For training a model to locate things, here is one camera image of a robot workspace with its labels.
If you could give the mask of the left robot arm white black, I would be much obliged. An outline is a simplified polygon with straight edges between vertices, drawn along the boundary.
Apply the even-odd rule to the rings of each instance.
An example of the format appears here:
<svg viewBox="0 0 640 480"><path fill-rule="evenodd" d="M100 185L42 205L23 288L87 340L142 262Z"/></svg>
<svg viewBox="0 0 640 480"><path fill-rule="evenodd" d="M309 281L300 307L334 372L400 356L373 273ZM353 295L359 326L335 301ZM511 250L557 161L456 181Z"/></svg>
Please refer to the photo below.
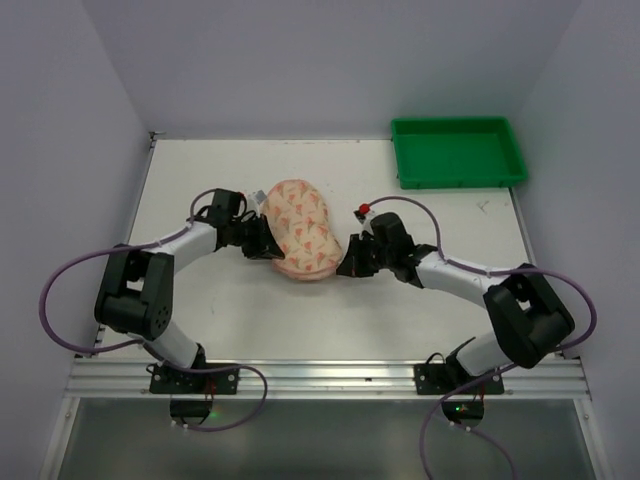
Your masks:
<svg viewBox="0 0 640 480"><path fill-rule="evenodd" d="M113 249L94 307L96 321L140 342L172 368L193 373L206 367L204 348L173 319L174 277L195 261L225 247L250 260L282 259L266 216L266 194L211 189L202 208L193 201L185 226L147 246Z"/></svg>

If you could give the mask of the floral mesh laundry bag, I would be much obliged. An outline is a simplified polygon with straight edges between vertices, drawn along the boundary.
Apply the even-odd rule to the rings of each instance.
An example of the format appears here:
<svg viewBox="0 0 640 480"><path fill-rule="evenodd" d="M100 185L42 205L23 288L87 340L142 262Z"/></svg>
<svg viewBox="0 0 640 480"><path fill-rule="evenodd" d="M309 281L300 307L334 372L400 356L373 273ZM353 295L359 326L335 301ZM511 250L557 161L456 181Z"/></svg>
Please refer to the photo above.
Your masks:
<svg viewBox="0 0 640 480"><path fill-rule="evenodd" d="M322 194L301 179L283 180L267 194L261 212L284 252L273 262L281 274L298 281L318 281L336 273L343 250L334 235Z"/></svg>

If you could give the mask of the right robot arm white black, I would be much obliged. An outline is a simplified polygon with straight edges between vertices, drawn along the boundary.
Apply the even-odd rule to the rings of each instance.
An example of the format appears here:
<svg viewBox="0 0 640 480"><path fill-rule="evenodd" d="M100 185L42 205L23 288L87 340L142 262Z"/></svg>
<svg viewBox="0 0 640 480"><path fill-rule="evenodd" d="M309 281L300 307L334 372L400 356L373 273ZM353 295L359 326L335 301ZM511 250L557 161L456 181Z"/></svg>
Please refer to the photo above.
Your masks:
<svg viewBox="0 0 640 480"><path fill-rule="evenodd" d="M531 369L574 331L572 315L532 265L496 275L488 268L445 260L435 246L415 243L393 212L374 214L363 205L354 216L362 230L350 236L338 275L367 278L388 270L402 283L449 293L488 314L492 330L446 357L454 378L479 377L508 364Z"/></svg>

